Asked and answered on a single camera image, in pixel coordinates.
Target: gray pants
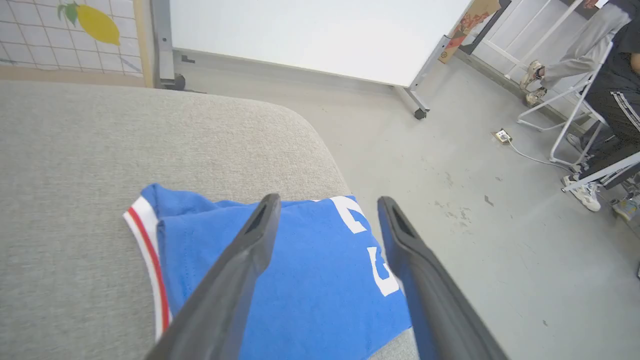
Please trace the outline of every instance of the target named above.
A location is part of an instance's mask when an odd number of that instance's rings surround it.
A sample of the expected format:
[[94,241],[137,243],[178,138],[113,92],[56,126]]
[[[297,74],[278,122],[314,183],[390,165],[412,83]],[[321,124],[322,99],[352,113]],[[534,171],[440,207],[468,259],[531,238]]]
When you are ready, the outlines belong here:
[[630,21],[629,14],[616,5],[603,6],[580,29],[560,62],[545,66],[542,87],[551,89],[562,78],[594,71],[613,36]]

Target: white number print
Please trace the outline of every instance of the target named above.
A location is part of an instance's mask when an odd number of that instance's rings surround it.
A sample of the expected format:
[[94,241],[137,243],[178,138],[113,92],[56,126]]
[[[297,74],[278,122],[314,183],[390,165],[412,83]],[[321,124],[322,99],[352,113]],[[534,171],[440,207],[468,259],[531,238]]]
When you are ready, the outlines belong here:
[[[345,225],[351,230],[352,233],[357,234],[363,231],[366,231],[365,227],[356,219],[353,218],[351,212],[349,210],[357,211],[362,216],[362,209],[360,209],[360,205],[354,200],[345,197],[345,196],[336,196],[332,197],[331,201],[333,201],[333,205],[338,210],[338,214]],[[386,279],[382,279],[378,274],[378,268],[376,266],[376,252],[378,248],[376,247],[367,247],[367,252],[369,253],[369,260],[371,260],[371,270],[373,271],[373,280],[376,282],[378,289],[383,296],[387,296],[395,293],[400,290],[400,286],[398,285],[394,274],[392,274],[391,270],[389,270],[389,266],[386,263],[383,263],[382,266],[385,267],[385,270],[389,273],[389,277]]]

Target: sneaker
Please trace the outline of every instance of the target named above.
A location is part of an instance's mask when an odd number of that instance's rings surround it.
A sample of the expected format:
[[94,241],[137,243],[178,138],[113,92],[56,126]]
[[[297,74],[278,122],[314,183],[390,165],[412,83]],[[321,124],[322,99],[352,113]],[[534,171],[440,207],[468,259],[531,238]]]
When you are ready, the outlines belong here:
[[636,215],[638,204],[633,200],[622,200],[613,206],[613,211],[620,215],[626,222],[631,221]]
[[542,64],[538,60],[533,60],[531,64],[529,64],[529,68],[527,69],[527,73],[520,81],[520,89],[522,91],[527,91],[527,86],[536,80],[540,80],[538,76],[538,70],[542,69]]
[[582,148],[582,144],[580,142],[580,138],[573,134],[566,135],[566,141],[568,141],[576,150],[582,152],[584,149]]
[[547,94],[546,88],[538,88],[528,93],[524,99],[527,101],[527,105],[533,107],[536,103]]
[[[565,186],[569,186],[575,183],[576,181],[578,181],[577,174],[567,175],[562,178],[562,183]],[[582,205],[584,205],[585,208],[596,212],[600,210],[600,203],[598,202],[597,190],[598,190],[597,183],[588,183],[586,185],[582,185],[576,189],[571,190],[571,193],[573,194],[573,196],[575,196],[576,199],[580,200],[580,202],[582,203]]]

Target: whiteboard stand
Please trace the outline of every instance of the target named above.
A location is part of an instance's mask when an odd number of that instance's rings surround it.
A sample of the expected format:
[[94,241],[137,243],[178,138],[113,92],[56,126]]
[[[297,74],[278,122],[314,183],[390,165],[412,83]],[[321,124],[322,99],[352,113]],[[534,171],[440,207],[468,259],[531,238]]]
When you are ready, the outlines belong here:
[[171,41],[171,9],[169,0],[152,0],[151,14],[153,18],[154,38],[158,58],[157,68],[160,84],[163,86],[175,86],[175,74],[173,72],[173,44]]
[[[174,73],[170,0],[152,0],[152,17],[157,46],[157,68],[160,84],[170,90],[184,90],[186,85],[184,76]],[[407,87],[397,86],[401,90],[404,90],[418,106],[418,109],[413,113],[413,116],[418,120],[424,119],[430,109],[416,93],[416,89],[450,41],[451,39],[449,37],[446,35],[443,36],[413,79],[411,85]]]
[[442,52],[447,47],[447,44],[450,41],[451,39],[449,37],[443,36],[442,39],[440,39],[438,46],[436,46],[435,50],[433,50],[431,55],[429,55],[429,58],[427,58],[427,61],[425,61],[424,65],[422,66],[422,69],[420,69],[415,79],[413,79],[413,82],[411,83],[411,85],[409,87],[402,88],[407,93],[407,95],[409,95],[411,100],[413,100],[418,106],[418,110],[416,110],[415,113],[413,113],[413,116],[418,120],[422,120],[425,117],[427,117],[427,113],[429,112],[430,109],[429,109],[429,106],[427,106],[427,104],[415,92],[415,89],[422,82],[424,77],[427,75],[427,72],[429,72],[429,69],[433,66],[434,62],[440,57],[440,54],[442,54]]

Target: caster wheel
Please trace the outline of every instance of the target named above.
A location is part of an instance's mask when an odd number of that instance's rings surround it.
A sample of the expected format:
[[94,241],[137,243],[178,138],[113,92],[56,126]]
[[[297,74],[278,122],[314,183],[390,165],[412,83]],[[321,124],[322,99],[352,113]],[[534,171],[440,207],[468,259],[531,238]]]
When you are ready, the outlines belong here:
[[184,79],[184,76],[176,74],[175,82],[172,85],[165,85],[164,88],[167,90],[183,91],[186,85],[187,81]]
[[413,113],[413,117],[415,117],[418,120],[422,120],[427,117],[427,113],[424,112],[424,110],[422,109],[418,109],[415,111],[415,113]]

